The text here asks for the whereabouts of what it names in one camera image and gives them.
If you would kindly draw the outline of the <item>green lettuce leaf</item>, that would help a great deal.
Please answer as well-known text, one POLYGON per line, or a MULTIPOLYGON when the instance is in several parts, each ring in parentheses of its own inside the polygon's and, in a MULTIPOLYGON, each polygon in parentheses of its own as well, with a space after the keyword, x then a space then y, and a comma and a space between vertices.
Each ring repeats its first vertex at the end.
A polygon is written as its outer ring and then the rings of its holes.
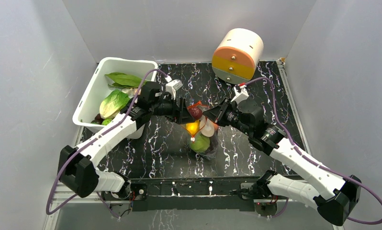
POLYGON ((103 119, 112 119, 129 102, 128 94, 120 91, 112 91, 100 104, 99 114, 103 119))

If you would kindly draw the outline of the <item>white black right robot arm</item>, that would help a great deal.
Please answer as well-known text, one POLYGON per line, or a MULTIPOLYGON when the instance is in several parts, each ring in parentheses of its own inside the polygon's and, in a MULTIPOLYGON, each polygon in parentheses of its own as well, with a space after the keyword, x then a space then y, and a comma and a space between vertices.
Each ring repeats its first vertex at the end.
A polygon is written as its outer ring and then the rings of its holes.
POLYGON ((350 180, 322 170, 321 163, 306 152, 298 154, 286 132, 268 123, 263 109, 254 100, 240 103, 224 99, 203 115, 218 126, 232 126, 247 135, 249 143, 266 155, 284 163, 303 178, 289 179, 268 170, 251 186, 241 184, 232 191, 243 199, 283 196, 317 210, 329 223, 342 226, 359 201, 360 187, 350 180))

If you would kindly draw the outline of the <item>green cabbage ball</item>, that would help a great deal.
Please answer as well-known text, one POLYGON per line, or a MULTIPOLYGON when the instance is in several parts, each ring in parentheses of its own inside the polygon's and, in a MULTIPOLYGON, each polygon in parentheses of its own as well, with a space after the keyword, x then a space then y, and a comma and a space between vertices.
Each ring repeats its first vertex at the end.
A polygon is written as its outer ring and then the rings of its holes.
POLYGON ((189 143, 189 147, 196 153, 205 152, 210 146, 210 139, 204 135, 196 135, 189 143))

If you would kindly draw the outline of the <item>yellow lemon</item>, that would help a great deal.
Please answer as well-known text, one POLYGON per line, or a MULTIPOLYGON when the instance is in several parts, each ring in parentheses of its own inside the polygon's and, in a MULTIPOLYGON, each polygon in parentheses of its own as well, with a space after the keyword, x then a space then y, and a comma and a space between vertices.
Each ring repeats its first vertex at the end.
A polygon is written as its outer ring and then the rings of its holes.
POLYGON ((190 135, 195 136, 200 130, 200 121, 196 120, 192 123, 187 123, 185 129, 190 135))

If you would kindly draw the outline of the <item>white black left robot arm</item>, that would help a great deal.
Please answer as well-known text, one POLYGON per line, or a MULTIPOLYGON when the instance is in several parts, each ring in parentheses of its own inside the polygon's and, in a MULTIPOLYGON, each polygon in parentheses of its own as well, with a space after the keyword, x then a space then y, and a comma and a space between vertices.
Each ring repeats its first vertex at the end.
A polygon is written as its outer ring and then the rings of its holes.
POLYGON ((162 91, 157 82, 147 81, 140 94, 108 125, 76 147, 65 146, 61 150, 58 180, 81 198, 93 192, 112 192, 118 199, 128 198, 132 193, 128 177, 96 168, 116 145, 141 130, 152 116, 163 116, 180 125, 194 122, 184 98, 176 97, 181 87, 180 80, 171 80, 162 91))

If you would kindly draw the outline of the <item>clear zip top bag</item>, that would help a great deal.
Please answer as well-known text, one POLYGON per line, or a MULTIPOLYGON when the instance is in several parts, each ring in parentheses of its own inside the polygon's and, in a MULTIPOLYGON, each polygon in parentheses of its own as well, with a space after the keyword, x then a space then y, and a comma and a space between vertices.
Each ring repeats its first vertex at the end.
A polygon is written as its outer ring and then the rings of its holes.
MULTIPOLYGON (((203 104, 201 101, 198 101, 197 103, 188 106, 187 109, 189 109, 190 107, 199 107, 202 110, 202 112, 204 112, 204 111, 209 109, 209 106, 203 104)), ((206 118, 206 117, 204 115, 202 115, 202 117, 201 117, 201 119, 199 121, 201 121, 204 118, 206 118)), ((190 135, 188 133, 188 139, 187 139, 187 146, 188 147, 189 147, 189 145, 188 145, 189 141, 193 137, 195 137, 195 136, 192 136, 192 135, 190 135)), ((217 153, 217 150, 218 150, 218 146, 219 146, 218 130, 215 131, 214 135, 212 137, 210 137, 209 139, 210 139, 210 146, 209 146, 209 148, 205 152, 196 153, 196 154, 200 155, 201 157, 206 158, 207 160, 213 160, 215 158, 215 156, 216 156, 216 153, 217 153)))

